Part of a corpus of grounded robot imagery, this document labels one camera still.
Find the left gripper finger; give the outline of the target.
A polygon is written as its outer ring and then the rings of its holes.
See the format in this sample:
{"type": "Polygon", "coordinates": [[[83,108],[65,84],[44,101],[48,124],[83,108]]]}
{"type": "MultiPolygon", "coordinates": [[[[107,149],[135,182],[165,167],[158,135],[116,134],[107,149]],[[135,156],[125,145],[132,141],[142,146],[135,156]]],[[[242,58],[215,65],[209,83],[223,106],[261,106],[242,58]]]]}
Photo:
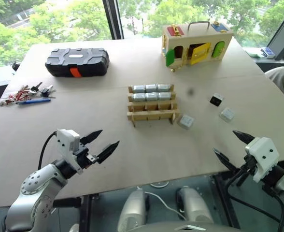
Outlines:
{"type": "Polygon", "coordinates": [[[91,132],[89,135],[83,137],[80,139],[81,144],[88,144],[94,141],[102,132],[103,130],[97,130],[94,132],[91,132]]]}
{"type": "Polygon", "coordinates": [[[97,155],[97,163],[102,164],[118,147],[120,141],[108,145],[101,153],[97,155]]]}

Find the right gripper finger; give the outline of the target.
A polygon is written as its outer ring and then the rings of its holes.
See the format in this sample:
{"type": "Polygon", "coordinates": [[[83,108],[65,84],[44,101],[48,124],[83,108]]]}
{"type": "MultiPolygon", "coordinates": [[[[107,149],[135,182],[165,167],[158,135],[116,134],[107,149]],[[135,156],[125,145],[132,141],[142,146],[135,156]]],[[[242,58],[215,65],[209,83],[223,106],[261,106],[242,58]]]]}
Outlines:
{"type": "Polygon", "coordinates": [[[241,140],[245,144],[249,144],[255,139],[254,136],[239,130],[233,130],[232,132],[237,136],[239,140],[241,140]]]}
{"type": "Polygon", "coordinates": [[[217,158],[219,159],[219,161],[227,167],[227,169],[229,169],[230,171],[232,171],[233,173],[236,173],[239,171],[239,168],[237,168],[236,166],[234,166],[228,157],[226,157],[222,152],[220,152],[218,149],[213,148],[213,151],[215,153],[215,155],[217,156],[217,158]]]}

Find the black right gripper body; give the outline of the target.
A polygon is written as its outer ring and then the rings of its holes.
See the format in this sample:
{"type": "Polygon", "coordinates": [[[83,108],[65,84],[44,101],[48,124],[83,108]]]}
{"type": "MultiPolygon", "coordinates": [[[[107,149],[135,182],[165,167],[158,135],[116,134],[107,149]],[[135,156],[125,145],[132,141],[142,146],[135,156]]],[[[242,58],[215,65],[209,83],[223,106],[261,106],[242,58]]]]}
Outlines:
{"type": "Polygon", "coordinates": [[[244,160],[245,160],[245,164],[241,166],[241,170],[242,170],[242,173],[236,183],[236,186],[237,187],[240,187],[243,185],[244,181],[247,179],[247,177],[250,175],[250,174],[254,174],[255,173],[255,168],[256,168],[256,164],[257,164],[257,161],[256,159],[254,158],[254,156],[252,155],[246,155],[244,157],[244,160]]]}

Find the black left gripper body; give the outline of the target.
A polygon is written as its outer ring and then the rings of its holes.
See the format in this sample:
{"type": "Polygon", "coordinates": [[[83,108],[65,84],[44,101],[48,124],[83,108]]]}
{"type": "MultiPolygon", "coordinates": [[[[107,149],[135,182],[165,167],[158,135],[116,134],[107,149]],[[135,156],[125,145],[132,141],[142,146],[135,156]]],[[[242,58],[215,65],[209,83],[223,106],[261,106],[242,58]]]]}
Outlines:
{"type": "Polygon", "coordinates": [[[78,149],[73,152],[76,162],[82,169],[87,169],[98,161],[96,156],[90,155],[89,149],[82,143],[79,143],[78,149]]]}

